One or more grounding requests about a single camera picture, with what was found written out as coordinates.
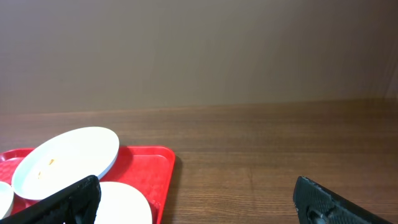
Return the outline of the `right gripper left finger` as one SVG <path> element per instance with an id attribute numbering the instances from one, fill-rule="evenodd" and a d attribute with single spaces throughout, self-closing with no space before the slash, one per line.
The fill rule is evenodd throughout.
<path id="1" fill-rule="evenodd" d="M 89 175 L 2 219 L 1 224 L 94 224 L 100 200 L 99 179 Z"/>

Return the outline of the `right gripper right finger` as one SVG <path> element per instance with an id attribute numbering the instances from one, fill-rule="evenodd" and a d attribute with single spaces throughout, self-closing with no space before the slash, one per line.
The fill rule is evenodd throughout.
<path id="1" fill-rule="evenodd" d="M 392 224 L 304 176 L 293 202 L 300 224 Z"/>

